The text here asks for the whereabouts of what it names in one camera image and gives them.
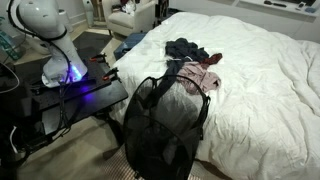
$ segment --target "white bedsheet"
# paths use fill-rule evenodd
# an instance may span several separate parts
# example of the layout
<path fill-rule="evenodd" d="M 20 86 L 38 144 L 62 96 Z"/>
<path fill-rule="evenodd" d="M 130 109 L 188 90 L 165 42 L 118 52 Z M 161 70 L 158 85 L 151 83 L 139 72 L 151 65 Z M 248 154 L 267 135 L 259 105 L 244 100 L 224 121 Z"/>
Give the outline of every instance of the white bedsheet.
<path fill-rule="evenodd" d="M 178 13 L 115 63 L 130 97 L 180 37 L 223 59 L 197 158 L 233 179 L 320 179 L 320 45 L 224 16 Z M 115 108 L 120 122 L 128 100 Z"/>

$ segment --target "chair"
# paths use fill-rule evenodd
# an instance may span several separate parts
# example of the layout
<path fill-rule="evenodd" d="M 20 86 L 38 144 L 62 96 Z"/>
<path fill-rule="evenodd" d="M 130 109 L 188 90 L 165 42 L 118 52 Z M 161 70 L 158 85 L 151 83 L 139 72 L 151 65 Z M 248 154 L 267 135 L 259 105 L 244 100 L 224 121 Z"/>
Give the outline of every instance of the chair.
<path fill-rule="evenodd" d="M 155 23 L 155 1 L 140 0 L 134 16 L 124 12 L 112 12 L 112 6 L 120 4 L 120 0 L 102 0 L 107 27 L 113 32 L 128 36 L 131 33 L 147 32 Z"/>

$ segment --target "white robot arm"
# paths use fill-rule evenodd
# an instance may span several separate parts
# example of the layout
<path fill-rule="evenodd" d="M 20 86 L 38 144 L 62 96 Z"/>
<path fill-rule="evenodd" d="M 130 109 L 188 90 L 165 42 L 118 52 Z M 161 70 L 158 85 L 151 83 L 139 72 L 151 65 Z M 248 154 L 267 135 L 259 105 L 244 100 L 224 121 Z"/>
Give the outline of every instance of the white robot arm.
<path fill-rule="evenodd" d="M 12 16 L 13 23 L 20 29 L 25 28 L 36 34 L 46 43 L 52 55 L 43 67 L 44 85 L 56 87 L 61 82 L 80 81 L 87 73 L 87 67 L 80 59 L 65 26 L 59 21 L 57 2 L 55 0 L 15 0 L 13 4 L 16 6 L 16 11 L 11 11 L 9 14 Z"/>

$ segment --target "crumpled cloth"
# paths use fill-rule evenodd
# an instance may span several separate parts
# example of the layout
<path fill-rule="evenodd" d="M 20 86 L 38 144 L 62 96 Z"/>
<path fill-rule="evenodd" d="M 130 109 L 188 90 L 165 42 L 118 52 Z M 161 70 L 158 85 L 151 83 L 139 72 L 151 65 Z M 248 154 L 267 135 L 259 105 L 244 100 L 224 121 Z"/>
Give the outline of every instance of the crumpled cloth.
<path fill-rule="evenodd" d="M 221 85 L 221 79 L 214 72 L 208 72 L 201 67 L 198 62 L 186 62 L 179 71 L 178 75 L 188 77 L 193 80 L 201 90 L 206 93 L 210 90 L 216 90 Z M 184 78 L 177 78 L 190 94 L 198 94 L 197 88 L 189 80 Z"/>

